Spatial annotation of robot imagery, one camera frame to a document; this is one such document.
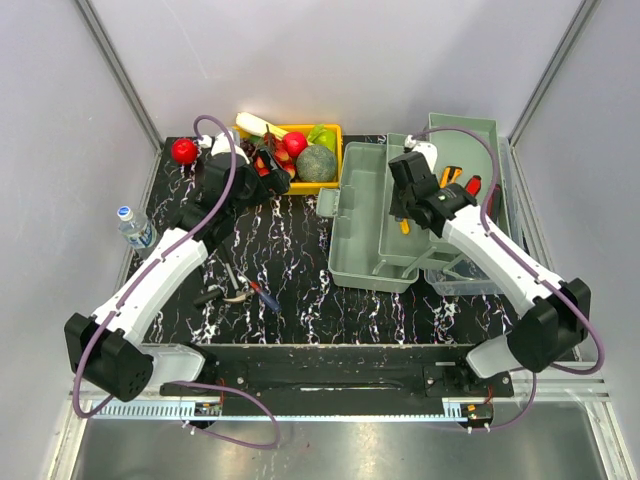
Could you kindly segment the red handled pliers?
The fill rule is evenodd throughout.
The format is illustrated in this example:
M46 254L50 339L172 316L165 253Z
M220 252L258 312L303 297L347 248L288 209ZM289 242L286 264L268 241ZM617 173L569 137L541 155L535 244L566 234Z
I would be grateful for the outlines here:
M466 183L465 189L472 196L476 197L482 188L482 178L479 175L473 175Z

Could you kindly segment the blue red screwdriver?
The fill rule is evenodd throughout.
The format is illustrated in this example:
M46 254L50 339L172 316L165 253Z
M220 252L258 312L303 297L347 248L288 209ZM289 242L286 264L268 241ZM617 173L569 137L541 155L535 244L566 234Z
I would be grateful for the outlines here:
M254 292L260 297L263 303L274 313L280 313L282 310L279 302L272 297L268 292L266 292L259 284L256 282L251 282L250 287L254 290Z

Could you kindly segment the yellow utility knife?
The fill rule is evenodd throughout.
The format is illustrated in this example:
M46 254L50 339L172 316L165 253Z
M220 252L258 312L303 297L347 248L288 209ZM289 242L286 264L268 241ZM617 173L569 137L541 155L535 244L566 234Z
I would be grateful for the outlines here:
M408 235L410 233L410 226L407 219L402 219L399 222L399 226L403 235Z

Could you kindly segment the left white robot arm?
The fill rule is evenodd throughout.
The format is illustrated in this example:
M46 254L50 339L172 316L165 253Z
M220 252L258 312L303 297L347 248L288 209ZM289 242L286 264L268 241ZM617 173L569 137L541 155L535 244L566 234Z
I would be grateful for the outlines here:
M74 314L64 326L72 371L122 402L151 386L182 381L193 394L213 390L217 372L191 345L145 348L149 325L183 281L234 231L249 208L288 192L290 174L267 148L257 168L240 151L220 152L205 163L151 256L127 283L90 316Z

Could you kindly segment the orange handled tool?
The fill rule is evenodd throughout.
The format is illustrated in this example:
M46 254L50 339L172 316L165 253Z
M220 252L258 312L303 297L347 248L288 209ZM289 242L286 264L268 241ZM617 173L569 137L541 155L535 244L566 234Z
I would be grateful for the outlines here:
M459 166L447 166L442 173L440 179L440 187L444 188L452 183L455 183L458 177L462 174L463 169Z

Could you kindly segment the silver pliers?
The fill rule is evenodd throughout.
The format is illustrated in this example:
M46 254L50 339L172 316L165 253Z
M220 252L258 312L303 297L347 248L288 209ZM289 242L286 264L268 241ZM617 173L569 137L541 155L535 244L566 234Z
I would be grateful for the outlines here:
M223 301L229 304L238 304L249 299L254 290L251 287L251 283L247 283L245 278L239 278L237 281L232 282L232 293L228 293Z

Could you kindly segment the black handled tool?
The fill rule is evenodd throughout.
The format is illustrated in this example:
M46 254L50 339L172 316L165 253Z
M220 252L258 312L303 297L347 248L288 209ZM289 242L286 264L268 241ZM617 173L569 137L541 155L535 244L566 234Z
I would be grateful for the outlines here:
M207 291L206 293L200 295L199 297L197 297L193 301L193 305L196 308L201 308L202 306L206 305L210 301L215 301L217 299L222 298L223 295L224 295L224 292L221 289L214 288L214 289L212 289L210 291Z

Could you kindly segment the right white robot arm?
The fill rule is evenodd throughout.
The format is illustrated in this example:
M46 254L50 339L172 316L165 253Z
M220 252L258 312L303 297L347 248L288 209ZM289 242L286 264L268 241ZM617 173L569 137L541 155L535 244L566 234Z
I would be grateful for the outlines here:
M529 257L464 187L439 186L423 153L404 153L389 169L408 217L472 260L520 317L509 333L466 354L454 373L462 393L480 394L503 371L540 373L587 338L591 292L582 280L566 282Z

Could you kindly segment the clear plastic tool box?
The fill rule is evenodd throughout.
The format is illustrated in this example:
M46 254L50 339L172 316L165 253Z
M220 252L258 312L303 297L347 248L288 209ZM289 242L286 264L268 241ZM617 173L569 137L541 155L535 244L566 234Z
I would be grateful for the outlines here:
M340 183L316 212L333 220L328 268L340 287L403 293L423 276L441 295L503 294L509 206L497 123L432 113L418 134L346 146Z

